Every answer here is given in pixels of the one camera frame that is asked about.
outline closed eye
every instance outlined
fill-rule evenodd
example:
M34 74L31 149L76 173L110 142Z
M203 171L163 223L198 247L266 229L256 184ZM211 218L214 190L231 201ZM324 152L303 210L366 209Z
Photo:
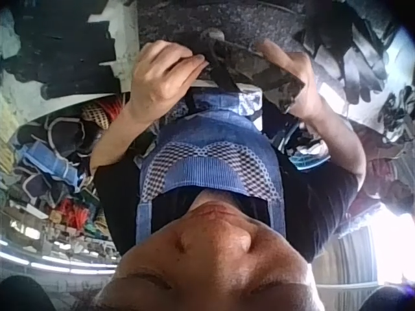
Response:
M261 285L260 287L256 288L255 290L253 290L251 292L251 295L260 294L264 291L271 290L271 289L274 289L275 287L281 286L282 284L284 284L284 283L282 283L281 281L273 281L273 282L266 283L266 284Z
M141 279L147 282L152 283L153 285L157 286L161 290L171 290L172 287L164 281L160 276L154 275L151 273L134 273L130 274L123 279Z

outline blue fabric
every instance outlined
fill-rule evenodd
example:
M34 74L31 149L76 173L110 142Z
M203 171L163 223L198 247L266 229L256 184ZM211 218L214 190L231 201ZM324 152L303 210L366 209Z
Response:
M271 227L285 236L281 176L269 140L246 117L233 112L232 106L238 105L235 97L195 97L198 100L211 100L210 108L165 125L155 148L140 162L136 242L150 235L151 201L183 186L262 198L268 202Z
M42 172L74 186L75 192L80 190L79 184L82 179L78 177L76 168L72 167L66 159L58 158L52 150L39 141L36 141L30 148L25 148L25 150L23 157L36 165Z

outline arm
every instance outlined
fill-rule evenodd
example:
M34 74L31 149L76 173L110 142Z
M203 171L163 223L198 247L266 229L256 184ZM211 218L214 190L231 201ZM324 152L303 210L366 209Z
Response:
M118 162L133 140L150 126L135 121L130 105L125 106L93 149L89 164L92 175L98 167Z
M354 174L360 189L366 174L366 156L362 144L357 135L320 98L309 57L302 52L285 53L270 40L260 43L257 49L270 62L304 82L305 86L289 112L316 130L329 148L331 161Z
M90 170L118 162L132 141L164 116L208 63L187 47L156 41L141 50L133 70L130 102L97 143Z
M362 187L366 175L366 156L356 133L323 100L318 115L306 124L316 130L326 143L331 161L354 174L358 188Z

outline person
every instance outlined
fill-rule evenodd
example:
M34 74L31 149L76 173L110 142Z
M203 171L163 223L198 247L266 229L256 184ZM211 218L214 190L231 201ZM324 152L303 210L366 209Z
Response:
M146 44L130 100L91 156L122 255L96 308L323 308L308 263L364 181L364 150L317 93L304 53L269 40L257 50L304 82L289 112L320 134L331 160L299 172L237 113L238 95L191 87L208 66L202 55L167 41ZM178 102L189 109L175 118ZM142 158L131 154L136 137L160 118L171 122L152 148Z

